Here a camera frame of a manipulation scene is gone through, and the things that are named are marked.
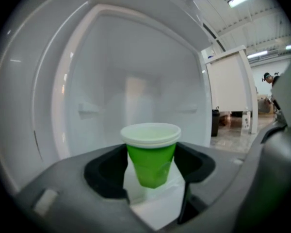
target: person wearing cap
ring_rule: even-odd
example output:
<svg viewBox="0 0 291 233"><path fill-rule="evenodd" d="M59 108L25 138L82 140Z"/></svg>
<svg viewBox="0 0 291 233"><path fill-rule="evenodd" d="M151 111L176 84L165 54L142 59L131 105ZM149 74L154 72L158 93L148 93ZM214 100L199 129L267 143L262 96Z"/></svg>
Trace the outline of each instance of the person wearing cap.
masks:
<svg viewBox="0 0 291 233"><path fill-rule="evenodd" d="M277 80L279 79L280 76L276 75L275 77L273 77L271 74L269 74L268 72L266 72L264 74L264 80L267 82L267 83L271 83L272 84L272 87L274 86L274 84L277 82ZM279 107L279 104L277 103L277 101L273 98L272 96L272 102L273 104L276 106L276 108L278 110L280 110L280 107Z"/></svg>

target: plastic cup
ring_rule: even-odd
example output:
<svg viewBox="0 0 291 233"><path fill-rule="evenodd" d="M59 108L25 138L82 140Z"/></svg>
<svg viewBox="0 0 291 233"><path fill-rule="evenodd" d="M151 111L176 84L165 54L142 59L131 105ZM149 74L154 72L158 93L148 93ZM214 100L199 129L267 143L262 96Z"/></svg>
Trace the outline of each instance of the plastic cup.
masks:
<svg viewBox="0 0 291 233"><path fill-rule="evenodd" d="M168 123L142 123L121 130L140 185L157 188L167 181L181 129Z"/></svg>

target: black bin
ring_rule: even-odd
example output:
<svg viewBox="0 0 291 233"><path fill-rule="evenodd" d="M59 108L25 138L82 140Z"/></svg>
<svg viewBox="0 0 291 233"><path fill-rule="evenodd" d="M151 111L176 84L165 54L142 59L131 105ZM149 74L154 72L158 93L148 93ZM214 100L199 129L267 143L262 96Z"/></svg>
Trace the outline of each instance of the black bin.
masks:
<svg viewBox="0 0 291 233"><path fill-rule="evenodd" d="M220 112L219 107L212 110L212 127L211 127L211 136L217 136L219 130L219 120L220 120Z"/></svg>

